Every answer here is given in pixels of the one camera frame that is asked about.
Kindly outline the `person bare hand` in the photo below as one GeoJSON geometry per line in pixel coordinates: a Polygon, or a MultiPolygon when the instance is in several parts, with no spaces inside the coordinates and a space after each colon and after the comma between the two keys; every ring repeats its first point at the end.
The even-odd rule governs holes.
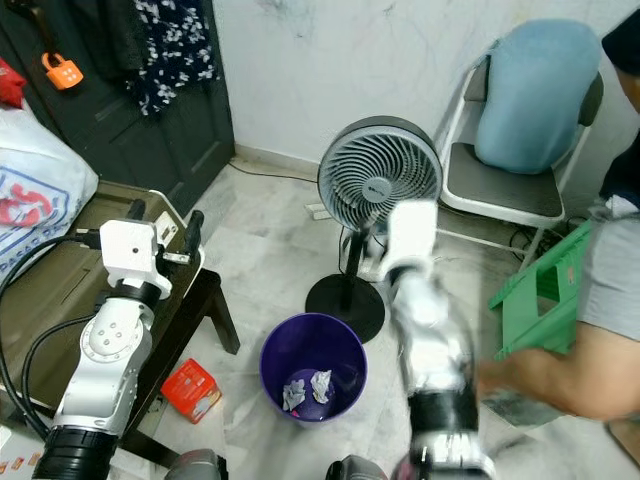
{"type": "Polygon", "coordinates": [[[484,360],[475,366],[474,389],[477,398],[484,399],[503,388],[506,388],[503,362],[484,360]]]}

